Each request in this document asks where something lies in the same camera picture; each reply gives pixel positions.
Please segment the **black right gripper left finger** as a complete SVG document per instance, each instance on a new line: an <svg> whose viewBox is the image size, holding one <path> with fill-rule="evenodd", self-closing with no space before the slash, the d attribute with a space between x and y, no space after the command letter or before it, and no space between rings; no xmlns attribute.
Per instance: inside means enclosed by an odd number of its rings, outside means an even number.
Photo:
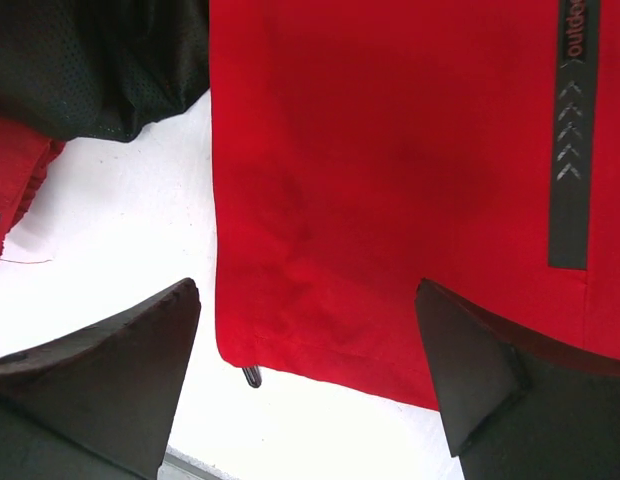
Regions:
<svg viewBox="0 0 620 480"><path fill-rule="evenodd" d="M200 318L185 278L0 358L0 479L155 479Z"/></svg>

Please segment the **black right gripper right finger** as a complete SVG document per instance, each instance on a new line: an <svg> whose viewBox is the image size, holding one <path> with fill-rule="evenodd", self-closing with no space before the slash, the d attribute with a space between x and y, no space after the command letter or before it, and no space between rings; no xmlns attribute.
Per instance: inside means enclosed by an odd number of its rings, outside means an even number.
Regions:
<svg viewBox="0 0 620 480"><path fill-rule="evenodd" d="M416 314L467 479L620 479L620 360L554 340L431 281Z"/></svg>

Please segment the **red zip jacket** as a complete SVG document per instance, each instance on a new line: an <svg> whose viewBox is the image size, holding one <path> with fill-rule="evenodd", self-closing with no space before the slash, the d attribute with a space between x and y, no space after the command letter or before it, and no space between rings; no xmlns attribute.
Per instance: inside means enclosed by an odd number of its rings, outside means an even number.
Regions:
<svg viewBox="0 0 620 480"><path fill-rule="evenodd" d="M0 258L204 94L225 361L439 409L432 280L620 373L620 1L0 1Z"/></svg>

